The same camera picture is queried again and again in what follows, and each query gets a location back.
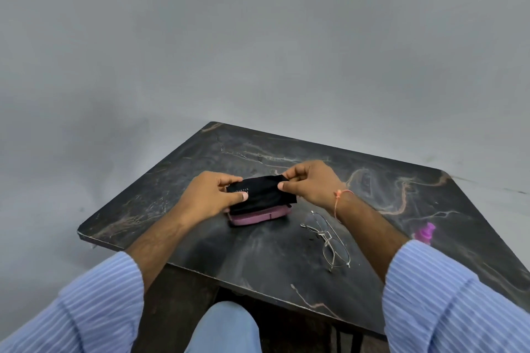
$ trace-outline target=person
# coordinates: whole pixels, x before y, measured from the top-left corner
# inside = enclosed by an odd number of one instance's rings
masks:
[[[530,351],[530,315],[482,284],[469,269],[410,240],[345,189],[321,161],[283,174],[278,188],[335,214],[385,283],[385,333],[393,352]],[[203,172],[179,202],[125,252],[77,278],[33,320],[0,344],[0,352],[127,352],[136,338],[143,296],[186,233],[248,198],[225,187],[241,177]],[[241,306],[213,305],[187,353],[260,352],[259,330]]]

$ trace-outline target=black microfiber cleaning cloth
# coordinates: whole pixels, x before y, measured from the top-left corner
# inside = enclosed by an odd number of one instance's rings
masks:
[[[283,175],[262,176],[230,184],[226,188],[227,192],[246,191],[248,193],[247,201],[230,207],[230,215],[249,214],[278,205],[295,204],[294,194],[278,189],[278,183],[281,181],[287,181],[287,178]]]

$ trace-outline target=tabletop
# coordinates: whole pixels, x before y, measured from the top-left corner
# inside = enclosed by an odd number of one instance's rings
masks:
[[[530,274],[445,172],[346,149],[211,122],[87,219],[82,240],[126,249],[178,201],[203,170],[244,178],[277,175],[306,160],[323,160],[348,188],[409,236],[434,224],[431,245],[530,311]],[[329,270],[323,241],[300,223],[324,215],[347,247],[350,267]],[[169,264],[222,286],[289,309],[384,335],[383,284],[346,228],[303,199],[273,221],[238,228],[219,215],[196,226]]]

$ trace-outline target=light blue jeans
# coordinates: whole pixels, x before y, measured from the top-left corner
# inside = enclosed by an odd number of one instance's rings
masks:
[[[184,353],[261,353],[258,325],[239,304],[216,303],[197,324]]]

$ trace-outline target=striped shirt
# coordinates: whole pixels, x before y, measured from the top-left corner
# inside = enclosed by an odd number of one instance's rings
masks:
[[[129,352],[143,297],[136,263],[117,253],[64,288],[0,343],[0,353]],[[403,246],[390,265],[383,312],[395,353],[530,351],[530,315],[418,241]]]

